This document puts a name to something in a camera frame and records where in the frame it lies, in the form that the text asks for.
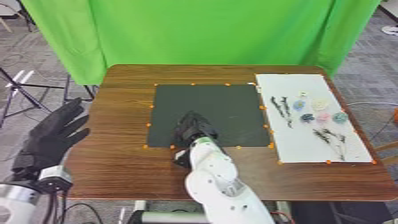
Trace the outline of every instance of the tripod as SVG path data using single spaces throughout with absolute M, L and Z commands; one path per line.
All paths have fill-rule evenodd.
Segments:
M 7 95 L 7 103 L 5 103 L 5 107 L 4 107 L 4 113 L 2 113 L 2 117 L 0 117 L 0 128 L 4 126 L 4 121 L 5 119 L 25 113 L 28 110 L 32 109 L 41 109 L 46 113 L 52 113 L 52 110 L 48 109 L 48 107 L 43 105 L 41 101 L 43 101 L 43 98 L 46 96 L 46 93 L 50 91 L 50 89 L 64 89 L 64 87 L 59 87 L 59 86 L 46 86 L 46 85 L 34 85 L 34 84 L 25 84 L 25 83 L 20 83 L 12 80 L 7 72 L 4 71 L 2 67 L 0 67 L 0 74 L 4 76 L 4 79 L 5 81 L 9 82 L 11 84 L 11 88 L 9 88 L 9 95 Z M 36 88 L 46 88 L 46 91 L 43 93 L 43 96 L 41 96 L 41 99 L 37 100 L 34 98 L 34 96 L 30 95 L 30 93 L 27 92 L 27 90 L 23 89 L 23 87 L 28 86 L 28 87 L 36 87 Z M 9 114 L 9 107 L 11 107 L 11 102 L 12 102 L 12 99 L 14 99 L 14 96 L 16 96 L 16 93 L 21 93 L 23 97 L 27 98 L 28 102 L 32 103 L 32 107 L 28 107 L 27 109 L 20 110 L 18 112 L 11 113 Z

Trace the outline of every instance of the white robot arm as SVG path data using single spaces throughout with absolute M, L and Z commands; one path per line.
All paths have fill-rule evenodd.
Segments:
M 187 165 L 183 160 L 187 158 L 190 160 L 192 172 L 185 180 L 188 194 L 203 204 L 210 223 L 274 224 L 270 212 L 256 193 L 238 179 L 236 166 L 215 143 L 215 132 L 211 132 L 206 123 L 204 118 L 192 113 L 185 116 L 179 124 L 188 130 L 188 132 L 179 130 L 179 133 L 183 131 L 179 140 L 181 136 L 188 137 L 188 141 L 194 140 L 190 148 L 176 154 L 176 163 Z M 192 128 L 195 125 L 203 126 L 201 130 Z

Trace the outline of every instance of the wooden table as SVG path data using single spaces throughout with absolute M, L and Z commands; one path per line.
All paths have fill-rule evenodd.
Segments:
M 176 151 L 144 149 L 156 84 L 243 84 L 254 74 L 323 74 L 306 66 L 115 65 L 91 108 L 91 136 L 68 159 L 75 187 L 71 198 L 190 199 L 185 190 L 188 170 L 172 164 Z M 346 109 L 373 158 L 375 152 L 341 95 L 329 86 Z M 240 177 L 261 200 L 387 201 L 398 197 L 393 180 L 378 161 L 371 164 L 277 165 L 277 151 L 227 148 Z

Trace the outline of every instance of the floor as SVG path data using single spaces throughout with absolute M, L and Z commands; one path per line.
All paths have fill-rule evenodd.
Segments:
M 66 70 L 57 60 L 55 53 L 43 39 L 41 33 L 28 33 L 25 22 L 21 20 L 7 20 L 14 29 L 14 33 L 7 33 L 0 26 L 0 65 L 11 74 L 21 69 L 36 70 L 30 82 L 39 84 L 64 85 Z M 380 27 L 394 25 L 380 11 L 370 20 L 366 30 L 362 32 L 357 44 L 348 54 L 341 65 L 334 83 L 348 103 L 355 102 L 389 102 L 398 103 L 398 37 L 384 35 Z M 5 82 L 0 80 L 0 108 L 5 103 Z M 43 90 L 28 89 L 36 97 L 41 96 Z M 69 97 L 87 97 L 85 90 L 73 85 Z M 60 106 L 62 91 L 52 90 L 44 103 L 50 109 Z M 23 101 L 20 94 L 14 99 L 12 111 L 28 107 L 28 102 Z M 391 105 L 350 105 L 364 132 L 373 139 L 375 146 L 398 141 L 398 126 L 389 123 L 382 133 L 373 138 L 386 122 L 393 116 Z M 46 113 L 39 110 L 28 111 L 14 116 L 5 121 L 5 127 L 0 130 L 0 178 L 9 175 L 14 153 L 21 148 L 23 139 L 27 138 L 28 130 L 37 121 L 44 118 Z M 398 149 L 382 152 L 378 155 L 386 157 L 398 154 Z M 391 177 L 398 179 L 398 165 L 389 167 Z M 121 209 L 126 209 L 126 214 L 133 209 L 131 201 L 84 201 L 98 209 L 105 223 L 115 223 L 119 219 Z M 41 214 L 44 212 L 46 199 L 41 200 L 41 209 L 34 217 L 34 223 L 41 223 Z M 398 211 L 398 203 L 387 203 L 391 212 Z M 153 202 L 153 210 L 174 210 L 178 208 L 195 210 L 195 204 L 171 204 L 169 202 Z M 68 223 L 96 222 L 96 218 L 87 208 L 76 207 L 68 213 Z

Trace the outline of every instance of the chair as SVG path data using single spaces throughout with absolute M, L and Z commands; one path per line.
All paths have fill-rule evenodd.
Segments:
M 18 17 L 21 19 L 25 19 L 21 13 L 20 13 L 20 10 L 21 10 L 21 5 L 18 3 L 16 0 L 0 0 L 0 23 L 4 25 L 4 28 L 5 30 L 12 33 L 12 29 L 2 19 L 2 16 L 14 16 L 18 15 Z
M 384 151 L 384 150 L 393 150 L 394 148 L 398 148 L 398 142 L 389 143 L 387 145 L 380 146 L 375 148 L 375 151 Z M 382 159 L 382 163 L 384 165 L 393 165 L 398 164 L 398 155 L 389 156 L 387 158 Z

